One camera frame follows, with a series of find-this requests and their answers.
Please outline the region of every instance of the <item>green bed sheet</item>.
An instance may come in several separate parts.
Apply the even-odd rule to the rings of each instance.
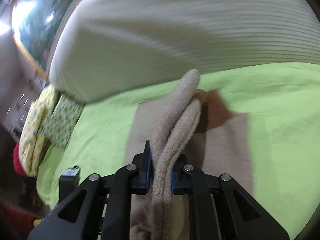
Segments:
[[[63,152],[51,146],[37,189],[53,207],[60,174],[81,167],[81,180],[114,173],[123,164],[137,106],[163,97],[168,82],[124,92],[88,105]],[[249,112],[254,197],[293,239],[320,202],[320,66],[276,63],[201,76],[199,88],[219,89],[228,107]]]

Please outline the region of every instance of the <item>red object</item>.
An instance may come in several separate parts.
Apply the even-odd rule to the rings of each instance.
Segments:
[[[24,238],[27,239],[29,233],[34,228],[33,221],[38,219],[37,217],[29,214],[23,214],[15,212],[13,210],[2,208],[3,212],[7,216],[7,219],[11,225],[17,230],[17,232]]]
[[[13,150],[13,168],[18,175],[26,176],[26,173],[22,168],[19,160],[19,143],[17,143],[16,147]]]

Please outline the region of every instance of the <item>metal screw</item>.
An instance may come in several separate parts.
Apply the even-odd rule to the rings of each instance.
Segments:
[[[221,179],[223,181],[229,181],[229,180],[231,180],[231,176],[229,174],[224,173],[221,175]]]
[[[127,170],[128,171],[134,171],[137,168],[137,165],[131,163],[129,165],[127,165]]]
[[[89,180],[91,180],[91,181],[96,181],[96,180],[98,180],[98,179],[99,179],[99,175],[96,174],[96,173],[91,174],[91,175],[89,176]]]
[[[193,170],[193,166],[191,164],[186,164],[183,166],[185,171],[192,171]]]

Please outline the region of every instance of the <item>green patterned pillow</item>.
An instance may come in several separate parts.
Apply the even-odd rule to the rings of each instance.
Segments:
[[[64,150],[83,109],[84,106],[62,94],[56,108],[44,123],[40,133]]]

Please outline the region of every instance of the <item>brown cloth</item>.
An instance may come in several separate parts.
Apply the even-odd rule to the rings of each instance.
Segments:
[[[229,111],[217,91],[197,90],[194,97],[202,103],[201,116],[195,133],[182,153],[187,156],[190,164],[201,168],[207,174],[219,176],[229,173],[252,194],[252,168],[247,147],[247,114]],[[143,152],[145,141],[150,140],[150,133],[157,119],[156,113],[159,111],[158,101],[139,105],[127,142],[125,164],[131,163],[135,154]],[[174,199],[173,209],[184,209],[184,218],[180,218],[180,221],[177,221],[177,218],[172,219],[174,227],[177,226],[178,230],[172,228],[170,238],[187,240],[187,198],[175,196]],[[133,196],[131,239],[151,239],[154,221],[151,200],[151,191],[147,196]]]

